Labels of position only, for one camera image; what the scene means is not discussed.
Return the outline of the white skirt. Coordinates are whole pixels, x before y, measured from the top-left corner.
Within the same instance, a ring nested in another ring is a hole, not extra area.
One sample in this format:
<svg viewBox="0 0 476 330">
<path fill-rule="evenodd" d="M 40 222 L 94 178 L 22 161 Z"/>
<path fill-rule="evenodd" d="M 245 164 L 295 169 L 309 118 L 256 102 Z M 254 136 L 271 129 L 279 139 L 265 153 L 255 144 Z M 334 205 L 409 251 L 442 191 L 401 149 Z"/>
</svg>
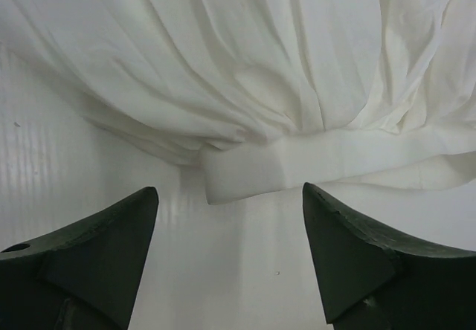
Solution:
<svg viewBox="0 0 476 330">
<path fill-rule="evenodd" d="M 475 178 L 475 0 L 1 0 L 1 42 L 210 203 Z"/>
</svg>

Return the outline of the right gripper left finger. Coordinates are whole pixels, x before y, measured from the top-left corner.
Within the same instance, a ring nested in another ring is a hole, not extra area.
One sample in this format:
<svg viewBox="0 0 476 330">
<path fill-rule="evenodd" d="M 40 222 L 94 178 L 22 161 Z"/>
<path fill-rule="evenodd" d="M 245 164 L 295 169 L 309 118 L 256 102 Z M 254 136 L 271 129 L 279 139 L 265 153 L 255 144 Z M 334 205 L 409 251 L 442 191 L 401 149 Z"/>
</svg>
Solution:
<svg viewBox="0 0 476 330">
<path fill-rule="evenodd" d="M 1 252 L 2 329 L 127 329 L 155 228 L 154 187 Z"/>
</svg>

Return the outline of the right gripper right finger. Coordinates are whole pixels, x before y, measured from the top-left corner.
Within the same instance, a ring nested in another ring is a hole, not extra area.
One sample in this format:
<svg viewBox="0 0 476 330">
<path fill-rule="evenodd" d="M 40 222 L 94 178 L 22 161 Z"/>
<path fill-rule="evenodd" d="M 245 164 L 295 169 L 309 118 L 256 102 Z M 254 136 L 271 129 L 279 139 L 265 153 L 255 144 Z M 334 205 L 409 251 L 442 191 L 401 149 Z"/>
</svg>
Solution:
<svg viewBox="0 0 476 330">
<path fill-rule="evenodd" d="M 475 253 L 403 233 L 313 184 L 303 218 L 334 329 L 473 329 Z"/>
</svg>

